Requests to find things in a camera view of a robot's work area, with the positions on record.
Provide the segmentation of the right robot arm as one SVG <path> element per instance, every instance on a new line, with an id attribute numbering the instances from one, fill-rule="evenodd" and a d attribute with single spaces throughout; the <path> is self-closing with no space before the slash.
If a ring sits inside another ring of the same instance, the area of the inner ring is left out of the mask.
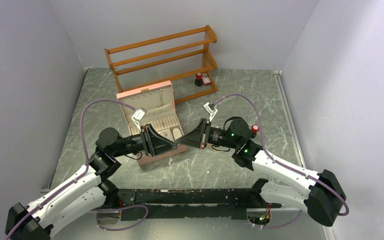
<path id="1" fill-rule="evenodd" d="M 282 184 L 264 180 L 250 193 L 250 202 L 255 207 L 265 203 L 281 204 L 306 212 L 317 223 L 331 227 L 341 209 L 345 207 L 346 195 L 336 175 L 330 170 L 309 170 L 292 164 L 253 141 L 259 127 L 249 126 L 238 116 L 227 120 L 227 129 L 217 128 L 205 118 L 191 132 L 176 139 L 176 143 L 204 149 L 208 145 L 233 150 L 233 160 L 242 168 L 260 172 L 280 180 Z"/>

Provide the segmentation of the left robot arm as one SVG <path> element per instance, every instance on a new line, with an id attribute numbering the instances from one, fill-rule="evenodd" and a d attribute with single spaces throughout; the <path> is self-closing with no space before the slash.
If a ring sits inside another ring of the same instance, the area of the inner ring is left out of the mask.
<path id="1" fill-rule="evenodd" d="M 178 147 L 151 124 L 127 137 L 108 127 L 95 144 L 86 164 L 62 184 L 27 205 L 16 203 L 9 209 L 6 239 L 50 240 L 85 213 L 114 207 L 119 202 L 118 188 L 108 178 L 121 166 L 117 157 L 138 153 L 153 157 Z"/>

